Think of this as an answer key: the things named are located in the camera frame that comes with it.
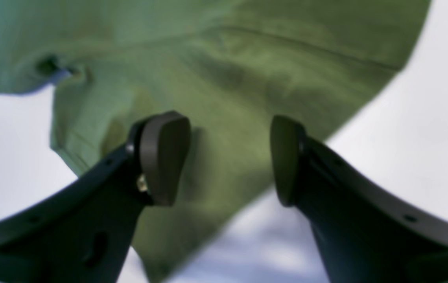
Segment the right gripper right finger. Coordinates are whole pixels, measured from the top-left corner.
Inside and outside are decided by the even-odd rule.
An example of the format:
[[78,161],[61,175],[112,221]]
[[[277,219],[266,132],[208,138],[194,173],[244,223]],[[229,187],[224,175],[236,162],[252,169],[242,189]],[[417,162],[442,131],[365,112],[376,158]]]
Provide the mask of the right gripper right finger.
[[283,115],[269,143],[279,201],[310,222],[332,283],[448,283],[448,221],[376,185]]

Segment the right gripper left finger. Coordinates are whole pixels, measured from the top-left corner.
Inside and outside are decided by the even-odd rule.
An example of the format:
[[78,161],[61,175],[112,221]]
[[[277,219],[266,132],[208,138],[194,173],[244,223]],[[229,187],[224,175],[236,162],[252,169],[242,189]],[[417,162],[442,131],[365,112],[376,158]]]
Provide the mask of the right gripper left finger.
[[143,209],[174,204],[190,144],[186,116],[153,115],[74,183],[1,220],[0,282],[115,283]]

